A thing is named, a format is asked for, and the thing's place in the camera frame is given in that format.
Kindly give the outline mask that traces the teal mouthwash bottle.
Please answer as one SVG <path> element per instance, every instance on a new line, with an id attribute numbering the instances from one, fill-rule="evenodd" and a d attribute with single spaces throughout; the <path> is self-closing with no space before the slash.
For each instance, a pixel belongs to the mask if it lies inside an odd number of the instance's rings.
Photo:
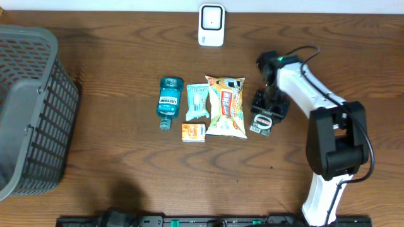
<path id="1" fill-rule="evenodd" d="M 172 120 L 179 115 L 183 87 L 181 78 L 164 77 L 160 81 L 157 115 L 161 118 L 160 128 L 163 131 L 169 131 Z"/>

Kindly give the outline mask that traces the green round-label packet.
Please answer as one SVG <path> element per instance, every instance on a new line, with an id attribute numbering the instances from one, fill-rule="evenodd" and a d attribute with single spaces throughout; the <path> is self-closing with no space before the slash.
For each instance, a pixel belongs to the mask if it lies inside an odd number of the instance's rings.
<path id="1" fill-rule="evenodd" d="M 255 114 L 250 125 L 249 130 L 263 136 L 269 136 L 273 127 L 273 120 L 271 117 L 263 114 Z"/>

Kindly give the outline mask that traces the orange tissue pack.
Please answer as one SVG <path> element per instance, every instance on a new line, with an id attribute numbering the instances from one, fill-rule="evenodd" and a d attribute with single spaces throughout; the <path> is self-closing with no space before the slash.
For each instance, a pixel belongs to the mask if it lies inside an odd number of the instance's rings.
<path id="1" fill-rule="evenodd" d="M 205 124 L 182 124 L 182 142 L 205 142 L 206 126 Z"/>

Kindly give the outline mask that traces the light teal small packet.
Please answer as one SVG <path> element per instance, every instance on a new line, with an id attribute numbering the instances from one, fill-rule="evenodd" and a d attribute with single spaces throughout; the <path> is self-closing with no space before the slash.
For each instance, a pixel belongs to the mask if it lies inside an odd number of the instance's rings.
<path id="1" fill-rule="evenodd" d="M 206 107 L 206 100 L 209 94 L 209 84 L 189 84 L 186 88 L 189 107 L 186 113 L 186 121 L 200 117 L 208 118 L 210 115 Z"/>

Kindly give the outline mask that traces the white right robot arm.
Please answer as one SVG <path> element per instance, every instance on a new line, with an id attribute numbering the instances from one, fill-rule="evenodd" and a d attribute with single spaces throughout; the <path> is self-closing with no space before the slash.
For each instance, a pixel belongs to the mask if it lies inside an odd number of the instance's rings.
<path id="1" fill-rule="evenodd" d="M 365 216 L 338 217 L 336 210 L 348 184 L 367 180 L 375 167 L 367 135 L 365 108 L 327 89 L 295 50 L 285 55 L 263 52 L 256 60 L 266 87 L 252 101 L 250 131 L 269 136 L 293 101 L 308 119 L 306 158 L 311 186 L 296 216 L 268 216 L 266 226 L 371 226 Z"/>

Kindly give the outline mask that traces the yellow snack bag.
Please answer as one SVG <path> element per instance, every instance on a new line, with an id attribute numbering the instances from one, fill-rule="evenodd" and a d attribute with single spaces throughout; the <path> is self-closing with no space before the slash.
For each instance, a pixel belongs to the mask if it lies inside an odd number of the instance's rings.
<path id="1" fill-rule="evenodd" d="M 245 78 L 205 78 L 209 85 L 211 106 L 211 120 L 206 134 L 247 139 L 242 109 Z"/>

